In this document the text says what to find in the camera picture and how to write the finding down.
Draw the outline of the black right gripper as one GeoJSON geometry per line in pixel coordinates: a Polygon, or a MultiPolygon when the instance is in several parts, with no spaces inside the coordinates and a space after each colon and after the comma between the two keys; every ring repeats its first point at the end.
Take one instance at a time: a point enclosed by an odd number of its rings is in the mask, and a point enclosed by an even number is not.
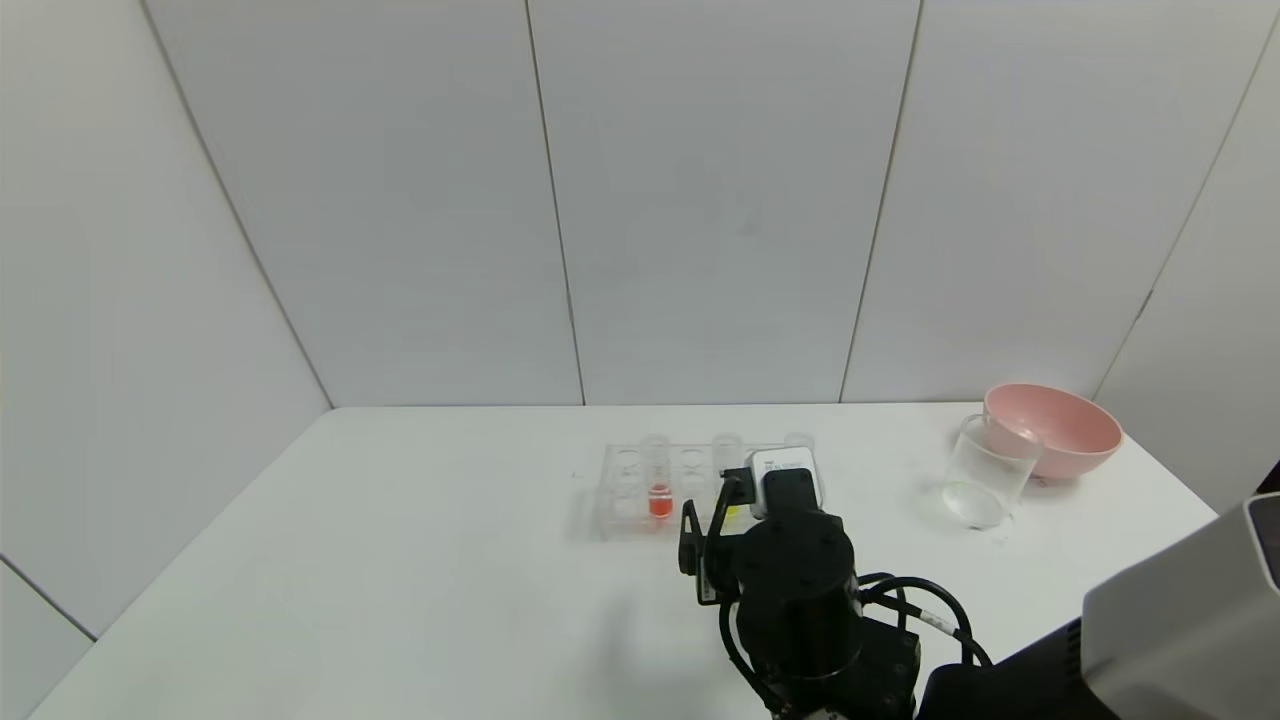
{"type": "Polygon", "coordinates": [[[741,536],[704,537],[695,501],[684,501],[678,569],[686,577],[695,577],[695,596],[700,606],[732,603],[741,597],[741,582],[733,570],[733,556],[740,546],[741,536]]]}

